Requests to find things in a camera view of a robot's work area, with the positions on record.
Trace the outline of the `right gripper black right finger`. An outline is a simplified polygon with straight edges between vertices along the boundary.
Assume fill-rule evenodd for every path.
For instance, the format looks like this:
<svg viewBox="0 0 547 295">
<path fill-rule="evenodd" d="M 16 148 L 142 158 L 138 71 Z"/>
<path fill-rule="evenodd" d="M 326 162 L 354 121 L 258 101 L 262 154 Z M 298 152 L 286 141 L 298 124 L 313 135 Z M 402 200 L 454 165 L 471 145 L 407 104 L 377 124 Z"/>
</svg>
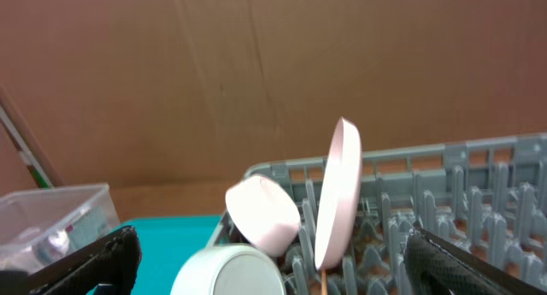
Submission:
<svg viewBox="0 0 547 295">
<path fill-rule="evenodd" d="M 409 232 L 403 263 L 416 295 L 546 295 L 420 227 Z"/>
</svg>

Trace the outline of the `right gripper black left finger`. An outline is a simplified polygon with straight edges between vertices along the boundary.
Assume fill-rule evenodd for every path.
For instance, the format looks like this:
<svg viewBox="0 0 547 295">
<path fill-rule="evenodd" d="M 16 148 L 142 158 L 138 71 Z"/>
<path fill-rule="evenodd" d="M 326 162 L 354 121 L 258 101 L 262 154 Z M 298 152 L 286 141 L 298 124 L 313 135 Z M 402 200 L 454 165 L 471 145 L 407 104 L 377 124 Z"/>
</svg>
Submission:
<svg viewBox="0 0 547 295">
<path fill-rule="evenodd" d="M 2 270 L 1 293 L 129 294 L 141 259 L 136 228 L 124 226 L 34 274 Z"/>
</svg>

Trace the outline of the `large white plate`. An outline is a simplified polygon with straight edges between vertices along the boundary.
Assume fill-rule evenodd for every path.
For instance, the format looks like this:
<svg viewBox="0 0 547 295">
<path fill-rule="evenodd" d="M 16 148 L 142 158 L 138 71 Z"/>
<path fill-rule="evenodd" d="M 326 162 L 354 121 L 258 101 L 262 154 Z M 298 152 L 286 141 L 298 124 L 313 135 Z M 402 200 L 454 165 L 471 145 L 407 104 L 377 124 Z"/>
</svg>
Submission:
<svg viewBox="0 0 547 295">
<path fill-rule="evenodd" d="M 361 189 L 362 142 L 351 121 L 341 117 L 330 144 L 315 234 L 315 267 L 336 267 L 350 242 Z"/>
</svg>

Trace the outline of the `wooden chopstick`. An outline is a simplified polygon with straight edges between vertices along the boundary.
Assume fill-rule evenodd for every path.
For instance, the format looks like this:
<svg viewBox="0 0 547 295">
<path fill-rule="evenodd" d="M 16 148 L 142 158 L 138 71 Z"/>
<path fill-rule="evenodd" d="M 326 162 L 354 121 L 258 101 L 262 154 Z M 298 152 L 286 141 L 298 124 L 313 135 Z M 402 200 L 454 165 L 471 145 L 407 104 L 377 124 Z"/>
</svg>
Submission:
<svg viewBox="0 0 547 295">
<path fill-rule="evenodd" d="M 321 295 L 328 295 L 328 282 L 326 270 L 321 270 Z"/>
</svg>

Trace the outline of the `grey-white bowl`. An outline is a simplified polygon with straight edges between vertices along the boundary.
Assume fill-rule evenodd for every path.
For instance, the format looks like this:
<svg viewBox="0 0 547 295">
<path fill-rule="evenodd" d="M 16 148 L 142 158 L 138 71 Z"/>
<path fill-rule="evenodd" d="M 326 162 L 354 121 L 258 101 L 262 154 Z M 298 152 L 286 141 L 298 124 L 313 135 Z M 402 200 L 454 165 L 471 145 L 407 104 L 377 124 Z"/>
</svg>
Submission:
<svg viewBox="0 0 547 295">
<path fill-rule="evenodd" d="M 209 246 L 192 255 L 174 279 L 171 295 L 285 295 L 280 271 L 250 245 Z"/>
</svg>

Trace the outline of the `pink bowl with rice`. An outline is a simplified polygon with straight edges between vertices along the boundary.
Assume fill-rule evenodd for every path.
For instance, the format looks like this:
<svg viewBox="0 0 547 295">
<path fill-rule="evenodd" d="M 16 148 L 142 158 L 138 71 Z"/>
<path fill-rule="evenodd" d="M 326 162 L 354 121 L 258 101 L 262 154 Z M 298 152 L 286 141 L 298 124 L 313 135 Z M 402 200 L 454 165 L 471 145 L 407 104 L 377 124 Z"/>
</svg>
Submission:
<svg viewBox="0 0 547 295">
<path fill-rule="evenodd" d="M 228 188 L 226 210 L 241 234 L 271 257 L 282 256 L 296 238 L 301 218 L 276 181 L 255 174 Z"/>
</svg>

